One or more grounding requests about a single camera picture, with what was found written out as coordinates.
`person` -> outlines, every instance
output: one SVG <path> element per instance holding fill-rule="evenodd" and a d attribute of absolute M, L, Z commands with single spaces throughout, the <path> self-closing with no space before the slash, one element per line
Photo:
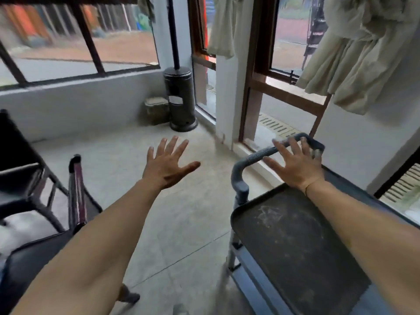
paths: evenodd
<path fill-rule="evenodd" d="M 162 139 L 156 156 L 149 148 L 142 179 L 41 270 L 13 315 L 110 313 L 156 197 L 200 166 L 196 161 L 180 168 L 178 160 L 188 141 L 178 148 L 176 142 L 177 137 L 167 145 Z M 293 153 L 274 141 L 284 167 L 271 158 L 264 161 L 317 205 L 398 314 L 419 314 L 420 231 L 337 190 L 324 179 L 321 158 L 311 157 L 307 142 L 302 140 L 302 149 L 293 138 L 289 142 Z"/>

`gray plastic handle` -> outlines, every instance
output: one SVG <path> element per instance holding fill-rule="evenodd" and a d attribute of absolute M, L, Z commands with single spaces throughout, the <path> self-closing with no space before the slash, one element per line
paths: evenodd
<path fill-rule="evenodd" d="M 298 133 L 294 135 L 293 137 L 296 139 L 296 141 L 299 141 L 302 137 L 305 137 L 307 139 L 309 146 L 313 150 L 319 149 L 322 153 L 325 149 L 325 146 L 322 143 L 316 141 L 312 137 L 309 137 L 309 135 L 305 133 Z M 281 143 L 285 147 L 290 146 L 287 139 L 283 140 Z M 234 164 L 234 167 L 232 169 L 232 175 L 231 175 L 231 184 L 234 190 L 236 191 L 235 206 L 242 205 L 248 201 L 249 186 L 246 184 L 246 182 L 242 178 L 242 172 L 244 171 L 244 169 L 254 163 L 257 163 L 258 161 L 262 160 L 266 156 L 268 157 L 268 156 L 271 156 L 272 154 L 275 154 L 276 152 L 278 152 L 276 147 L 267 147 L 258 152 L 250 154 L 247 158 L 241 159 Z"/>

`black tray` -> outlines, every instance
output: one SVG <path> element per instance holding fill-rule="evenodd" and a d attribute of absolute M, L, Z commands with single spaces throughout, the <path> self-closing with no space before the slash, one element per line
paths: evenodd
<path fill-rule="evenodd" d="M 325 168 L 338 189 L 395 213 Z M 234 210 L 232 229 L 297 315 L 348 315 L 370 280 L 329 222 L 299 190 L 286 184 Z"/>

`hand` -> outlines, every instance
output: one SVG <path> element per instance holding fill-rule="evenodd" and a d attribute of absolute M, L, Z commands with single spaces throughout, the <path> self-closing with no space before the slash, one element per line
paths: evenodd
<path fill-rule="evenodd" d="M 284 158 L 286 163 L 284 167 L 269 157 L 264 157 L 264 162 L 285 183 L 306 194 L 306 189 L 309 185 L 315 181 L 324 180 L 324 171 L 321 168 L 321 155 L 319 151 L 315 151 L 315 158 L 312 159 L 309 145 L 304 137 L 301 139 L 302 150 L 293 137 L 289 138 L 289 143 L 293 154 L 283 144 L 273 140 L 273 144 Z"/>
<path fill-rule="evenodd" d="M 166 138 L 163 138 L 157 147 L 156 157 L 153 157 L 153 147 L 149 147 L 147 151 L 147 164 L 143 171 L 143 179 L 156 184 L 160 190 L 176 185 L 183 177 L 201 165 L 200 162 L 194 161 L 182 168 L 178 166 L 178 160 L 184 153 L 188 140 L 184 140 L 173 151 L 177 140 L 177 136 L 172 137 L 165 148 Z"/>

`patio heater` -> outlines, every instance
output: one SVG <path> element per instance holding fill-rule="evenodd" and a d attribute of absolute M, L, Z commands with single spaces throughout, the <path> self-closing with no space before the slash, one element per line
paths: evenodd
<path fill-rule="evenodd" d="M 165 69 L 163 77 L 169 96 L 169 113 L 171 114 L 169 125 L 175 131 L 191 131 L 198 125 L 197 118 L 195 117 L 194 83 L 192 71 L 188 67 L 179 66 L 172 0 L 168 0 L 168 20 L 169 32 L 171 34 L 173 67 Z"/>

